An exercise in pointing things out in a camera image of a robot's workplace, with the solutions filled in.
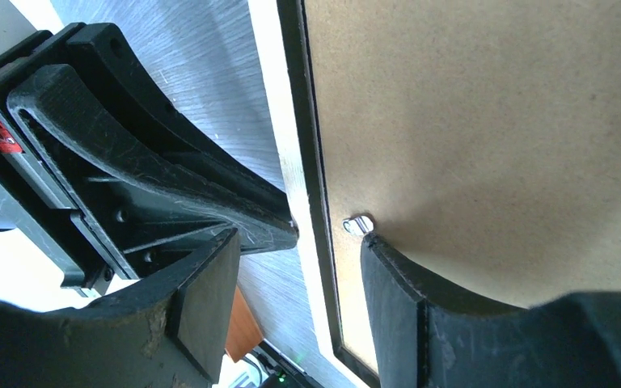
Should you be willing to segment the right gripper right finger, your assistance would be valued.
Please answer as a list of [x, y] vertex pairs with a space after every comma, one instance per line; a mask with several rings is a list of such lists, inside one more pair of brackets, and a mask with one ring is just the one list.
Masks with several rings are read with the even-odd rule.
[[373, 233], [361, 272], [384, 387], [621, 387], [621, 292], [522, 309], [415, 264]]

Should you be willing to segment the black wooden picture frame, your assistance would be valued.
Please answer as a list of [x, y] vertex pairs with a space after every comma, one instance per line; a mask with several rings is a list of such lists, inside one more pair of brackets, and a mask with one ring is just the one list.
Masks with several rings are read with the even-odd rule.
[[306, 5], [250, 1], [248, 8], [317, 348], [352, 386], [378, 387], [342, 334]]

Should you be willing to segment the brown backing board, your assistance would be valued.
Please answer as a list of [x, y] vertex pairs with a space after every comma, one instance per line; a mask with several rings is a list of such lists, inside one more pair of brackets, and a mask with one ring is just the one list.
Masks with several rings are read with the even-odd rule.
[[515, 306], [621, 290], [621, 1], [305, 9], [343, 342], [369, 370], [358, 213]]

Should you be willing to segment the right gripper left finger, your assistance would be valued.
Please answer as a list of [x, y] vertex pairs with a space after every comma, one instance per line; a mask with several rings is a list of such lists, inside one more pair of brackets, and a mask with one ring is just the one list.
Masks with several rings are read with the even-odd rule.
[[81, 308], [0, 301], [0, 387], [210, 387], [218, 383], [239, 271], [224, 230]]

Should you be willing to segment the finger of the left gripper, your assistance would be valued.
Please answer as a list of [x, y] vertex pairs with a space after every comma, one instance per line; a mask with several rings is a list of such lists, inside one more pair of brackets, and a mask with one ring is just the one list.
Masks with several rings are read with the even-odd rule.
[[65, 46], [92, 94], [143, 145], [221, 192], [280, 219], [291, 218], [281, 189], [237, 161], [175, 108], [117, 25], [82, 23]]

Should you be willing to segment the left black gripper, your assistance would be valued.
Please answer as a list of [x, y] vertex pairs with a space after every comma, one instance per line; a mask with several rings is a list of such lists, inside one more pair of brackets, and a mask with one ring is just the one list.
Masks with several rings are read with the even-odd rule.
[[161, 158], [71, 65], [36, 71], [62, 60], [56, 50], [71, 35], [35, 32], [0, 54], [0, 231], [21, 230], [61, 269], [62, 287], [89, 297], [112, 276], [147, 277], [223, 230], [239, 232], [244, 254], [296, 245], [291, 218]]

